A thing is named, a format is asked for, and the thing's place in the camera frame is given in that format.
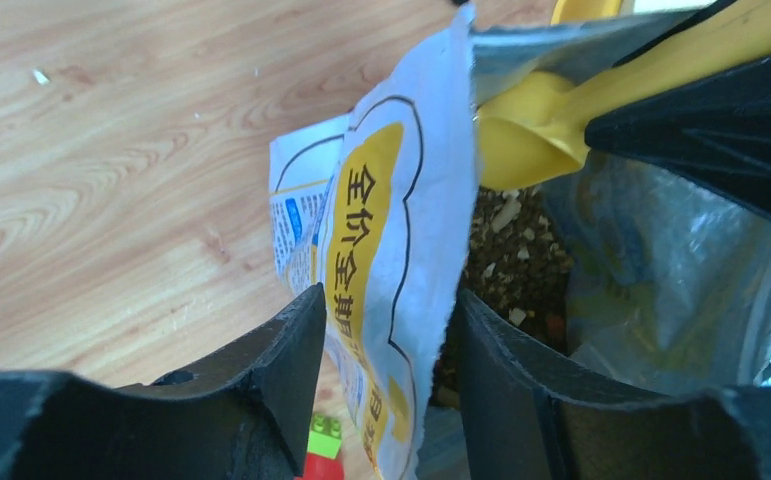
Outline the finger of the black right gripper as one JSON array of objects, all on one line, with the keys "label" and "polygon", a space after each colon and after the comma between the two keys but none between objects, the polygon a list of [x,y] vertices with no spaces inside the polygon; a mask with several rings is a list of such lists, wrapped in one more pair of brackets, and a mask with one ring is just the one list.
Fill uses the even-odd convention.
[{"label": "finger of the black right gripper", "polygon": [[584,138],[771,221],[771,56],[597,117]]}]

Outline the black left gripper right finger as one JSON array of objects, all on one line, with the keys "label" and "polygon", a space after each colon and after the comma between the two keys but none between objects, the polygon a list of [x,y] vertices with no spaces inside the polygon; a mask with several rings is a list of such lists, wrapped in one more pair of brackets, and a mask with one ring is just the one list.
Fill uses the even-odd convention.
[{"label": "black left gripper right finger", "polygon": [[771,479],[771,387],[640,389],[559,354],[469,291],[456,338],[475,479]]}]

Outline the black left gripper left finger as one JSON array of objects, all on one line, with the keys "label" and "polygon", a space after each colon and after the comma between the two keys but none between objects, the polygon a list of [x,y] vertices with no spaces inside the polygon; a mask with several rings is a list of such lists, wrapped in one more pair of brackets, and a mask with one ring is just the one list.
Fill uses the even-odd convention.
[{"label": "black left gripper left finger", "polygon": [[325,333],[321,285],[155,382],[0,371],[0,479],[292,479]]}]

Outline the pet food bag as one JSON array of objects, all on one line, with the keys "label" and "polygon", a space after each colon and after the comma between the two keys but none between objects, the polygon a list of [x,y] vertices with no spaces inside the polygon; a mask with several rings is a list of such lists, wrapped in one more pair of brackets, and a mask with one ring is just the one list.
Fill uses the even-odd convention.
[{"label": "pet food bag", "polygon": [[[463,6],[347,114],[272,142],[277,273],[294,293],[324,287],[325,348],[379,477],[417,477],[433,366],[456,336],[486,188],[478,109],[532,72],[579,86],[734,2],[485,31]],[[580,170],[532,185],[575,259],[565,357],[668,396],[769,387],[771,221],[589,149]]]}]

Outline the yellow plastic scoop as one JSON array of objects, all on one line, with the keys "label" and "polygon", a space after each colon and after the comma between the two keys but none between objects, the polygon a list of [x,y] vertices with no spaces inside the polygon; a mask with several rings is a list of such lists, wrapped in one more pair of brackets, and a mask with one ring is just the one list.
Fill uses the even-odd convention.
[{"label": "yellow plastic scoop", "polygon": [[580,170],[589,121],[771,54],[771,1],[736,1],[579,86],[532,72],[477,111],[482,186],[525,188]]}]

